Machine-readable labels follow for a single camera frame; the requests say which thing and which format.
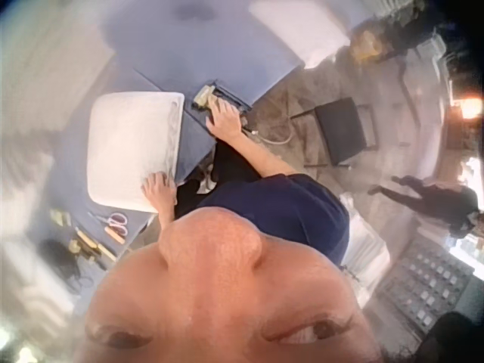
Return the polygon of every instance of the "white cable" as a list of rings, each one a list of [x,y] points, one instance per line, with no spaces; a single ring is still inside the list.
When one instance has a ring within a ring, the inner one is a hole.
[[[262,141],[264,141],[265,143],[267,144],[270,144],[270,145],[285,145],[287,144],[289,141],[291,141],[294,137],[294,131],[293,131],[293,127],[292,125],[290,124],[290,121],[288,123],[288,126],[289,126],[289,137],[284,140],[284,141],[272,141],[272,140],[268,140],[267,138],[263,138],[259,131],[253,131],[252,132],[252,135],[255,135],[257,136],[258,138],[260,138]]]

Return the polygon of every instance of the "scissors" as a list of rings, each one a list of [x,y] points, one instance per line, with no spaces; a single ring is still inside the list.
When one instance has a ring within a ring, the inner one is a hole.
[[[126,225],[128,224],[128,218],[122,213],[113,213],[108,218],[104,218],[101,216],[96,216],[91,212],[88,214],[92,217],[97,219],[99,222],[103,222],[110,226],[110,228],[115,231],[118,235],[122,237],[126,237],[128,235],[128,228]]]

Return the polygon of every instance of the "black chair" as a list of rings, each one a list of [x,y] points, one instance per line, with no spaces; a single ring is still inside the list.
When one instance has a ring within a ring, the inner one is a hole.
[[[351,157],[360,154],[363,150],[378,149],[377,133],[375,131],[375,145],[368,147],[358,115],[358,108],[369,112],[373,130],[375,130],[371,107],[368,105],[356,106],[352,98],[344,98],[329,104],[317,106],[312,110],[307,110],[292,116],[291,119],[297,119],[313,113],[321,137],[325,141],[331,165],[349,168],[349,165],[345,164],[345,162]],[[327,166],[327,164],[306,165],[305,167],[315,168],[324,166]]]

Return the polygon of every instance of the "black pants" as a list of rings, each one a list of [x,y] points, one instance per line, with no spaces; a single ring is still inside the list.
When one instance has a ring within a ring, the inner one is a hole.
[[[176,191],[178,201],[175,207],[176,219],[195,210],[202,200],[227,182],[255,182],[260,179],[260,174],[237,151],[223,141],[217,141],[213,160],[212,180],[217,183],[215,189],[208,194],[197,194],[200,188],[200,178],[197,178],[196,174],[196,172],[192,173],[188,177],[188,181]]]
[[[417,213],[431,217],[435,216],[436,198],[438,197],[436,187],[426,187],[420,179],[409,175],[401,178],[399,184],[412,188],[414,191],[419,193],[421,198],[410,197],[384,187],[381,188],[380,192],[389,199],[407,206]]]

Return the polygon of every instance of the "white cloth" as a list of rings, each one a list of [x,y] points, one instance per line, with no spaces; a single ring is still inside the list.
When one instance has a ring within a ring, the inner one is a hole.
[[[141,191],[151,172],[175,175],[184,95],[103,95],[91,113],[88,192],[94,202],[155,212]]]

